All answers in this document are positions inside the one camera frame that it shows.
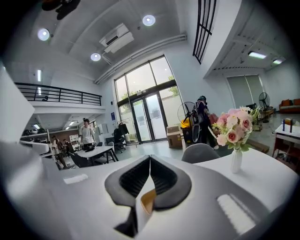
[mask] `flower vase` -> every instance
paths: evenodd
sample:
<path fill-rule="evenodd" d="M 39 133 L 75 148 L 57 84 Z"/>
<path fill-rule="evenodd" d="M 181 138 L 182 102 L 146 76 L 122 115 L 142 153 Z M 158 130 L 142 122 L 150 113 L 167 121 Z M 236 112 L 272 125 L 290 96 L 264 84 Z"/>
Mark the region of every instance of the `flower vase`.
<path fill-rule="evenodd" d="M 231 156 L 232 156 L 231 172 L 238 173 L 240 170 L 240 166 L 242 165 L 242 158 L 243 158 L 241 149 L 234 149 Z"/>

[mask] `person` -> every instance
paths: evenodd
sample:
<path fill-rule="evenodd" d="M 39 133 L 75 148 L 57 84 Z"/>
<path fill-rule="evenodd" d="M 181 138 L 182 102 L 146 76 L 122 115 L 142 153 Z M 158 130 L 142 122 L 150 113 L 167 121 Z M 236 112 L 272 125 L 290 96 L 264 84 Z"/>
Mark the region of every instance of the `person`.
<path fill-rule="evenodd" d="M 52 149 L 54 150 L 54 154 L 57 156 L 58 160 L 63 164 L 64 168 L 68 168 L 65 160 L 63 159 L 63 157 L 61 155 L 61 148 L 62 148 L 61 141 L 58 140 L 56 138 L 56 136 L 53 136 L 52 139 L 54 139 L 53 144 L 52 144 Z"/>
<path fill-rule="evenodd" d="M 72 150 L 73 150 L 72 144 L 70 142 L 68 142 L 66 139 L 64 139 L 64 143 L 65 143 L 65 147 L 66 147 L 67 156 L 69 157 L 70 156 L 69 152 L 72 152 Z"/>
<path fill-rule="evenodd" d="M 207 108 L 207 102 L 206 102 L 206 97 L 201 96 L 198 98 L 195 107 L 198 111 L 198 114 L 202 117 L 202 122 L 200 123 L 201 126 L 201 142 L 204 144 L 207 144 L 207 138 L 210 142 L 210 146 L 214 149 L 217 150 L 219 148 L 218 145 L 215 143 L 215 139 L 208 130 L 208 127 L 211 128 L 210 125 L 210 118 L 209 118 L 209 111 Z"/>
<path fill-rule="evenodd" d="M 83 126 L 79 129 L 79 137 L 83 143 L 83 148 L 93 145 L 95 142 L 94 129 L 89 126 L 90 120 L 83 119 Z"/>

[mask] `floor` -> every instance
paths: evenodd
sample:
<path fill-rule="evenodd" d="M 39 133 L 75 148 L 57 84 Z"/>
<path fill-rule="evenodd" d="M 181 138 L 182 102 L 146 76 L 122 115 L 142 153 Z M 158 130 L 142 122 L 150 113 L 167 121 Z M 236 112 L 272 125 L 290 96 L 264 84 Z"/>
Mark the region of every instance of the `floor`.
<path fill-rule="evenodd" d="M 268 155 L 272 156 L 274 143 L 275 143 L 275 134 L 273 132 L 280 126 L 282 120 L 285 118 L 295 119 L 300 122 L 300 114 L 279 114 L 276 113 L 272 115 L 269 119 L 269 123 L 262 124 L 262 130 L 253 131 L 250 139 L 265 144 L 270 147 Z M 183 142 L 183 149 L 171 149 L 169 148 L 168 142 L 155 142 L 155 143 L 144 143 L 141 145 L 131 145 L 127 146 L 126 150 L 123 150 L 122 153 L 119 151 L 116 152 L 116 155 L 119 160 L 124 160 L 127 158 L 141 156 L 141 155 L 161 155 L 169 158 L 174 158 L 181 160 L 183 152 L 186 148 L 186 145 Z M 231 154 L 232 150 L 227 149 L 227 146 L 220 147 L 216 150 L 217 154 L 221 157 Z M 67 165 L 73 165 L 73 161 L 70 157 L 64 158 Z"/>

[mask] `cardboard box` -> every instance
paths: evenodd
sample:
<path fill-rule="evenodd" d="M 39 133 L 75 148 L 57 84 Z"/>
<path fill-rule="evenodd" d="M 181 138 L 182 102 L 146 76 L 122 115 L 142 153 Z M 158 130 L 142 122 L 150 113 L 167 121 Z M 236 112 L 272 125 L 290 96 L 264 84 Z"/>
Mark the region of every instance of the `cardboard box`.
<path fill-rule="evenodd" d="M 167 139 L 169 148 L 182 148 L 182 141 L 178 126 L 167 127 Z"/>

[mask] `ceiling light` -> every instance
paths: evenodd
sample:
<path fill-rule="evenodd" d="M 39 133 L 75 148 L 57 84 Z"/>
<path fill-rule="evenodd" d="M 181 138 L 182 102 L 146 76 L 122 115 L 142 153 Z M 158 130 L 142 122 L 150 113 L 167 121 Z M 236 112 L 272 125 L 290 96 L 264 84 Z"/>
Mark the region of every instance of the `ceiling light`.
<path fill-rule="evenodd" d="M 46 41 L 50 37 L 49 31 L 46 28 L 41 28 L 37 32 L 37 37 L 42 41 Z"/>
<path fill-rule="evenodd" d="M 152 26 L 155 23 L 155 17 L 152 15 L 146 15 L 143 19 L 142 22 L 146 26 Z"/>
<path fill-rule="evenodd" d="M 282 61 L 281 60 L 274 60 L 273 63 L 280 64 L 280 63 L 282 63 Z"/>
<path fill-rule="evenodd" d="M 90 56 L 90 59 L 92 59 L 93 61 L 97 62 L 101 59 L 101 56 L 99 53 L 93 53 L 91 56 Z"/>
<path fill-rule="evenodd" d="M 40 82 L 42 80 L 42 71 L 38 70 L 37 71 L 37 80 Z"/>
<path fill-rule="evenodd" d="M 260 58 L 260 59 L 264 59 L 266 57 L 266 55 L 260 54 L 258 52 L 249 52 L 248 55 L 250 57 Z"/>

